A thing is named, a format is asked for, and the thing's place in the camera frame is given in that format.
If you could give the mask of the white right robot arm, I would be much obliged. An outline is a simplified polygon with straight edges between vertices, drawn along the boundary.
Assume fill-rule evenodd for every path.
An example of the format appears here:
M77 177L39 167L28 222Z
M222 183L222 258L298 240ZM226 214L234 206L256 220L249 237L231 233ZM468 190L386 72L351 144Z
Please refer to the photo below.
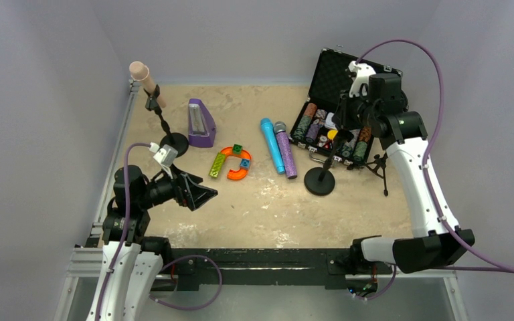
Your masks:
M430 157L428 133L422 117L406 109L402 79L393 73L362 76L353 72L348 97L342 97L337 115L342 128L366 126L379 138L386 156L397 169L410 210L412 237L382 236L356 239L351 246L353 261L393 264L402 272L444 268L454 264L472 246L475 236L461 229L439 187Z

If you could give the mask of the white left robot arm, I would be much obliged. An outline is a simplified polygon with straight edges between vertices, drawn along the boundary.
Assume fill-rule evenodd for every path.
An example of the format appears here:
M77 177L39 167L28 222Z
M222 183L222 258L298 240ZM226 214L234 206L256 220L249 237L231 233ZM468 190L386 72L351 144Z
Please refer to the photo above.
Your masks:
M148 180L136 165L117 170L114 197L102 224L100 276L88 320L138 320L156 276L173 265L166 237L148 237L148 210L167 201L191 211L218 191L202 185L202 178L171 166L157 180Z

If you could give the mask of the pink microphone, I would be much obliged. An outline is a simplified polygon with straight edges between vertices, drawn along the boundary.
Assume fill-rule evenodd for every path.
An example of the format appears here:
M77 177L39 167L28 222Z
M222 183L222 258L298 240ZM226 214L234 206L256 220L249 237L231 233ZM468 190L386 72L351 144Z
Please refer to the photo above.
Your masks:
M149 94L153 94L157 84L151 77L150 69L147 65L140 61L134 61L130 63L128 70L134 81L140 82L144 90Z

